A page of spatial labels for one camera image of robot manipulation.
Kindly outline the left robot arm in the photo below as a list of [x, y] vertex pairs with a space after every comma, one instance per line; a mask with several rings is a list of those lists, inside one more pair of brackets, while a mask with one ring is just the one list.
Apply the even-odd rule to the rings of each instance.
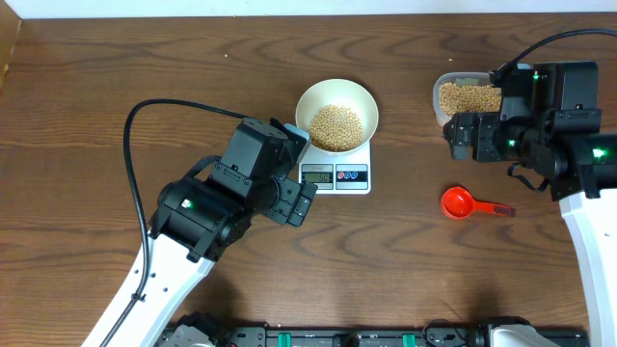
[[222, 157], [202, 159], [160, 193], [147, 242], [87, 346], [151, 346], [179, 305], [256, 215], [300, 226], [317, 188], [289, 178], [309, 134], [245, 118]]

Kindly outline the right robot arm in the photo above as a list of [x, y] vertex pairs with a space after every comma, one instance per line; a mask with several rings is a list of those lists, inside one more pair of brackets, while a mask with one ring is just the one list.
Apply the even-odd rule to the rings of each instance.
[[590, 61], [516, 65], [490, 75], [496, 112], [457, 113], [443, 125], [456, 160], [507, 161], [543, 178], [570, 232], [590, 342], [616, 343], [616, 137], [601, 131], [598, 67]]

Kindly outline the red plastic measuring scoop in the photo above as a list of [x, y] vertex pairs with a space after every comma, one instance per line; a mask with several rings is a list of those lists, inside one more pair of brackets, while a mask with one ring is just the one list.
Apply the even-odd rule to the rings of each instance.
[[515, 217], [516, 210], [508, 205], [476, 200], [464, 187], [447, 189], [440, 198], [440, 209], [444, 216], [453, 220], [464, 220], [476, 212], [499, 217]]

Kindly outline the pile of soybeans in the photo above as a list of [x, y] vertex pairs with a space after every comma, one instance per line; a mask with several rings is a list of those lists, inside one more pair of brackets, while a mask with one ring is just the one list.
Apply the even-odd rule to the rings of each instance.
[[[459, 112], [496, 112], [501, 90], [489, 85], [441, 82], [437, 87], [438, 124]], [[301, 97], [296, 122], [308, 131], [312, 143], [329, 152], [355, 149], [372, 137], [379, 122], [374, 97], [361, 85], [342, 79], [317, 83]]]

